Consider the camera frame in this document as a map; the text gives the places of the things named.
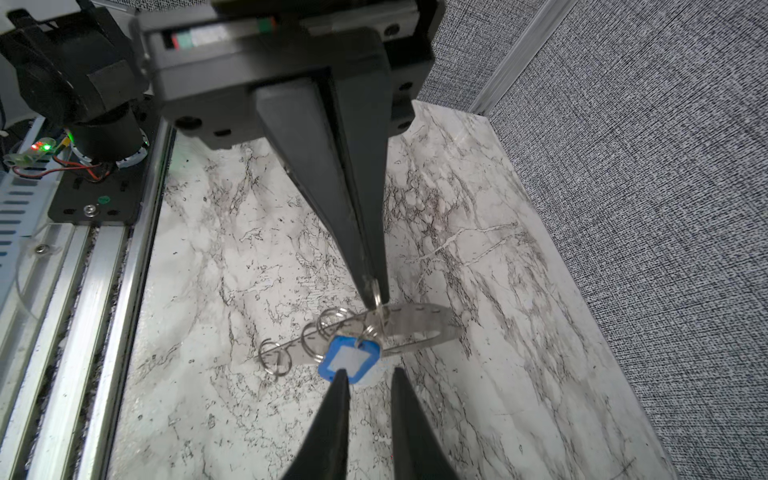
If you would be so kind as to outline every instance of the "screw hole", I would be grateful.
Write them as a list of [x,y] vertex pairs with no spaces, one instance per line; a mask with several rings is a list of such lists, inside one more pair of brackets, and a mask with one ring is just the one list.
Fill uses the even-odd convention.
[[397,35],[399,31],[400,31],[400,25],[393,23],[389,27],[384,29],[384,36],[391,37],[393,35]]
[[197,117],[179,117],[174,124],[182,130],[196,130],[203,125],[203,121]]

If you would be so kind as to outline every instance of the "textured fabric wall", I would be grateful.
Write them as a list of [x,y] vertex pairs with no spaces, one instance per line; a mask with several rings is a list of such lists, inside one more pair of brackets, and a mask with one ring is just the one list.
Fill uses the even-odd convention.
[[[143,10],[204,0],[113,0]],[[544,0],[446,0],[432,47],[435,65],[419,100],[467,111]]]
[[768,478],[768,2],[580,0],[490,117],[683,478]]

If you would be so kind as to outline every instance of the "key tag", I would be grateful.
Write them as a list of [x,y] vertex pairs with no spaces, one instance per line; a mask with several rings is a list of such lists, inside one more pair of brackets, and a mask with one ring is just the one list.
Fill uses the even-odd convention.
[[381,346],[372,340],[337,335],[328,345],[317,373],[332,382],[336,372],[345,369],[349,383],[354,385],[379,361],[381,354]]

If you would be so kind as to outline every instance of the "silver bolt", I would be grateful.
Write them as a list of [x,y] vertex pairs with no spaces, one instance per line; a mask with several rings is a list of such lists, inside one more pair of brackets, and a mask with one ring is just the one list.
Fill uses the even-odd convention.
[[96,214],[98,214],[98,207],[95,205],[86,205],[83,207],[83,213],[88,218],[96,217]]

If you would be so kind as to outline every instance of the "marble tabletop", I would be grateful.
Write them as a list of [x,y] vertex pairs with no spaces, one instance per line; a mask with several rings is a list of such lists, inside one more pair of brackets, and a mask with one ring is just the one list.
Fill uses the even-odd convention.
[[[673,478],[674,470],[488,120],[414,102],[389,140],[392,301],[450,306],[460,339],[351,388],[348,478],[392,478],[403,365],[460,478]],[[264,140],[177,136],[109,474],[280,478],[329,383],[255,359],[362,304]]]

